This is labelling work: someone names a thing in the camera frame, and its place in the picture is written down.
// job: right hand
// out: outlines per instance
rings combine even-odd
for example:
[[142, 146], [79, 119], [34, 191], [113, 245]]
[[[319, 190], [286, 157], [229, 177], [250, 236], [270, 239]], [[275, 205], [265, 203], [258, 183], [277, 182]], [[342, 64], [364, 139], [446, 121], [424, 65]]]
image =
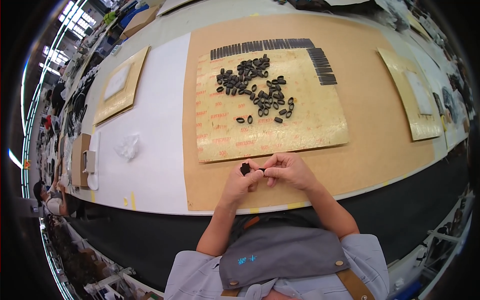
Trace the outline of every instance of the right hand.
[[265, 163], [267, 185], [273, 188], [279, 178], [304, 191], [318, 184], [317, 178], [297, 153], [274, 153]]
[[57, 182], [57, 190], [59, 190], [60, 192], [65, 192], [65, 187], [60, 181]]

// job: yellow cutting mat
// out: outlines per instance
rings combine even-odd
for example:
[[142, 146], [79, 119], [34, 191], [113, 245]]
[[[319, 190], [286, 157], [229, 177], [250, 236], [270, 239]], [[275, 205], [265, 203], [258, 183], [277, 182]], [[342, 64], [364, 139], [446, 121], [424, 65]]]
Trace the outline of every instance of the yellow cutting mat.
[[[429, 89], [425, 87], [426, 82], [423, 80], [422, 76], [420, 76], [420, 72], [415, 64], [412, 61], [385, 49], [378, 48], [378, 53], [384, 60], [384, 63], [392, 75], [398, 89], [410, 123], [413, 140], [418, 141], [440, 136], [443, 133], [443, 127], [438, 110], [434, 108], [435, 100]], [[420, 81], [422, 81], [423, 88], [427, 91], [430, 105], [434, 111], [432, 115], [420, 114], [420, 109], [412, 87], [410, 86], [407, 77], [404, 75], [404, 71], [407, 70], [417, 74]]]
[[[349, 142], [347, 121], [335, 85], [320, 85], [312, 60], [305, 49], [265, 51], [270, 58], [268, 78], [254, 78], [247, 89], [258, 86], [255, 93], [268, 93], [266, 80], [283, 75], [281, 85], [285, 102], [294, 98], [295, 107], [289, 119], [269, 109], [268, 116], [258, 116], [258, 106], [249, 95], [227, 96], [217, 93], [216, 76], [220, 69], [233, 70], [242, 60], [263, 56], [262, 51], [242, 53], [218, 60], [210, 54], [199, 57], [196, 87], [196, 131], [198, 161], [219, 161], [248, 156], [261, 156], [280, 151], [296, 151], [327, 147]], [[247, 123], [252, 115], [253, 123]], [[245, 123], [237, 123], [243, 117]], [[283, 123], [274, 121], [275, 117]]]
[[[102, 93], [99, 95], [100, 99], [98, 101], [98, 106], [95, 113], [94, 125], [98, 125], [107, 121], [108, 119], [116, 116], [120, 113], [123, 113], [127, 110], [133, 108], [133, 101], [135, 98], [135, 91], [137, 89], [138, 79], [140, 78], [140, 73], [144, 65], [145, 57], [150, 49], [150, 46], [143, 48], [137, 53], [130, 56], [127, 60], [115, 68], [105, 79], [103, 85]], [[131, 64], [130, 71], [128, 73], [127, 82], [125, 87], [106, 101], [103, 100], [105, 90], [107, 88], [108, 82], [118, 71], [123, 67]]]

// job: left hand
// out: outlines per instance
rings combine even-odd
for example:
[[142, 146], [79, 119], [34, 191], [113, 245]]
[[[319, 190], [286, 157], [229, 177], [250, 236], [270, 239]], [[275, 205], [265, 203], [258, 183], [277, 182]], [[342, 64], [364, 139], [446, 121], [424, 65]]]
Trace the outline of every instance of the left hand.
[[258, 181], [264, 176], [264, 172], [259, 170], [260, 166], [251, 159], [243, 163], [250, 165], [250, 173], [243, 176], [240, 172], [242, 163], [235, 166], [227, 178], [219, 204], [233, 205], [236, 208], [248, 192], [257, 190]]

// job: shirt sleeve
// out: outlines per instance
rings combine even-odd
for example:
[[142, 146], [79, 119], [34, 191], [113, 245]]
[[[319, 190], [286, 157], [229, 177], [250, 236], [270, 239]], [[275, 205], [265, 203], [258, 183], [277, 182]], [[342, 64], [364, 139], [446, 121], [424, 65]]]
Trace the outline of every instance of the shirt sleeve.
[[56, 199], [50, 199], [47, 202], [47, 208], [52, 214], [60, 216], [60, 203]]
[[345, 254], [351, 259], [352, 271], [365, 283], [375, 299], [386, 299], [390, 283], [378, 238], [372, 234], [351, 234], [341, 243]]
[[170, 298], [196, 271], [214, 259], [198, 251], [181, 251], [175, 256], [165, 288], [165, 299]]

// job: window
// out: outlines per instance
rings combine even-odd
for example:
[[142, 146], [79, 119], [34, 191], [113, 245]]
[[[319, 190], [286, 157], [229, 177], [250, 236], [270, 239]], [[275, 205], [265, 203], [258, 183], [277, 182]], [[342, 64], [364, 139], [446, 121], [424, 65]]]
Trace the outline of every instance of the window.
[[60, 22], [68, 24], [70, 29], [80, 39], [86, 36], [85, 30], [93, 25], [96, 21], [82, 9], [79, 9], [77, 5], [74, 5], [73, 1], [69, 1], [59, 16]]

